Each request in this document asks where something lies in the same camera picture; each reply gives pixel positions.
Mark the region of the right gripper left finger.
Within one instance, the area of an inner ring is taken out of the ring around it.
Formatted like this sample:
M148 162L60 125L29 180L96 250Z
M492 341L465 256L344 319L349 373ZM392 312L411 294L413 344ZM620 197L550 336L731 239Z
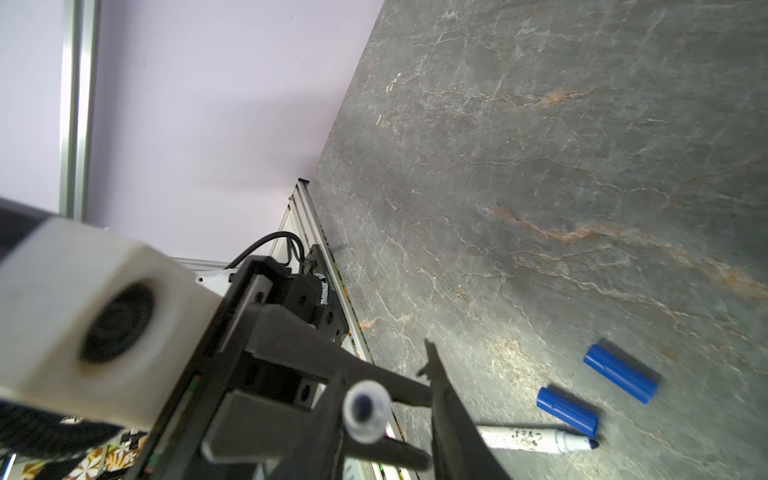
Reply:
M270 479L342 479L345 433L342 406L348 382L344 373L327 384L296 445L278 463Z

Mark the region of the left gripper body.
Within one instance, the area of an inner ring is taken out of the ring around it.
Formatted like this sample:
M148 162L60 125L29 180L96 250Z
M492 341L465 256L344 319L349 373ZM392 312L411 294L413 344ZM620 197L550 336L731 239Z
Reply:
M258 466L278 465L339 373L348 390L373 380L394 402L431 404L426 385L341 347L347 322L323 270L312 260L297 272L269 257L242 263L129 478L245 479ZM402 441L364 445L344 433L344 463L430 466L427 452Z

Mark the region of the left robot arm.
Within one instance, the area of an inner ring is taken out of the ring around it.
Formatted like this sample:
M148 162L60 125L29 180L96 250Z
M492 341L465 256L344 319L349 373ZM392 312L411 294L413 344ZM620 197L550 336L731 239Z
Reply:
M123 479L426 469L428 453L374 427L385 404L355 403L353 387L417 407L429 388L345 351L336 307L309 264L246 254L205 278L104 230L4 219L1 450L59 479L135 429L145 443Z

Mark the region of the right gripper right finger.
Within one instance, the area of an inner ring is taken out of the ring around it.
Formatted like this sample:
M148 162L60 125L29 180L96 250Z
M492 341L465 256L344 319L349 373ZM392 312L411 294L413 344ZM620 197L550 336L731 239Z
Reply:
M432 394L433 471L436 479L510 479L481 438L447 376L436 345L425 341L426 376Z

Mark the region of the blue pen cap four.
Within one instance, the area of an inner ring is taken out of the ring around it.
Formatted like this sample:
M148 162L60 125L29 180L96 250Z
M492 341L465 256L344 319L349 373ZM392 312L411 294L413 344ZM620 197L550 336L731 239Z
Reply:
M598 416L590 410L567 400L553 390L546 387L540 388L536 398L536 405L540 410L565 422L580 433L590 438L597 436Z

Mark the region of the whiteboard marker pen four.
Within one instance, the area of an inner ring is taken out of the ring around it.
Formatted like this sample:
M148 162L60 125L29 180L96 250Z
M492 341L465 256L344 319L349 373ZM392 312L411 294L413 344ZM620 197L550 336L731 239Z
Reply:
M342 421L354 441L371 445L381 440L388 424L392 400L387 389L373 380L355 383L345 394Z

